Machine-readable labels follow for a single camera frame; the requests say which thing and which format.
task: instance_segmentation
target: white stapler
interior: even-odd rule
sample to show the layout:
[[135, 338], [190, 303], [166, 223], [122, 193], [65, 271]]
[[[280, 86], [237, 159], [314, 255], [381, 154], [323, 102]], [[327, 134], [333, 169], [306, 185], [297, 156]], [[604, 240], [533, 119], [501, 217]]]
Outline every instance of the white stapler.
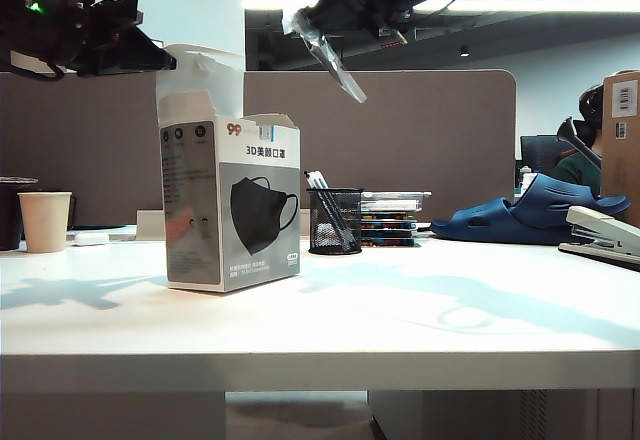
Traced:
[[591, 243], [561, 243], [559, 250], [640, 267], [640, 228], [585, 207], [570, 207], [567, 222], [573, 224], [573, 235]]

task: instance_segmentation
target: white paper cup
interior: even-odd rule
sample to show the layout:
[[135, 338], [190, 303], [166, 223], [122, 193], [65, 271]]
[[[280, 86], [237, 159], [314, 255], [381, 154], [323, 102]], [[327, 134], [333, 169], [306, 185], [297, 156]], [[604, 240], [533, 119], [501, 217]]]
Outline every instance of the white paper cup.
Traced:
[[71, 192], [19, 192], [27, 252], [64, 249]]

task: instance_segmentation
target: stack of cd cases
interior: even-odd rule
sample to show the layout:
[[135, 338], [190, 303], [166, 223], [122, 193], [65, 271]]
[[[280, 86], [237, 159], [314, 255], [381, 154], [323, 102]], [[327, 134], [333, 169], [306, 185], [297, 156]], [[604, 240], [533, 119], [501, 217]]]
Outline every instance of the stack of cd cases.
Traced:
[[362, 246], [415, 247], [416, 212], [431, 192], [363, 192]]

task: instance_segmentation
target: mask box side panel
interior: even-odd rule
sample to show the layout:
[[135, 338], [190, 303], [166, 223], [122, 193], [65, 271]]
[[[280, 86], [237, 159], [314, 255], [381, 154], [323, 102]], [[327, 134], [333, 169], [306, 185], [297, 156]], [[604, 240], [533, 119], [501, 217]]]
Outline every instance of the mask box side panel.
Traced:
[[214, 122], [160, 130], [169, 286], [221, 291]]
[[221, 163], [226, 290], [300, 272], [300, 170]]

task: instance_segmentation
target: gray desk divider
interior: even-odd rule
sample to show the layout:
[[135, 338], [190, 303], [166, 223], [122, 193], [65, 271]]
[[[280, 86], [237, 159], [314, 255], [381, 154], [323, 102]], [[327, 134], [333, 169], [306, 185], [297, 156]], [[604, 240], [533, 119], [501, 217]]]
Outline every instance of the gray desk divider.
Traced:
[[41, 82], [0, 74], [0, 175], [70, 190], [76, 225], [162, 209], [154, 74]]
[[[432, 191], [422, 219], [512, 195], [509, 73], [355, 77], [369, 96], [363, 105], [326, 72], [248, 72], [245, 112], [289, 114], [301, 129], [302, 169], [323, 171], [334, 186]], [[0, 74], [0, 175], [73, 191], [76, 225], [135, 223], [136, 210], [161, 209], [154, 88], [153, 74], [57, 83]]]
[[[245, 114], [286, 113], [302, 169], [331, 186], [432, 191], [419, 216], [513, 197], [515, 95], [503, 70], [357, 72], [358, 104], [326, 72], [247, 72]], [[301, 180], [302, 188], [306, 183]], [[303, 196], [303, 207], [308, 205]]]

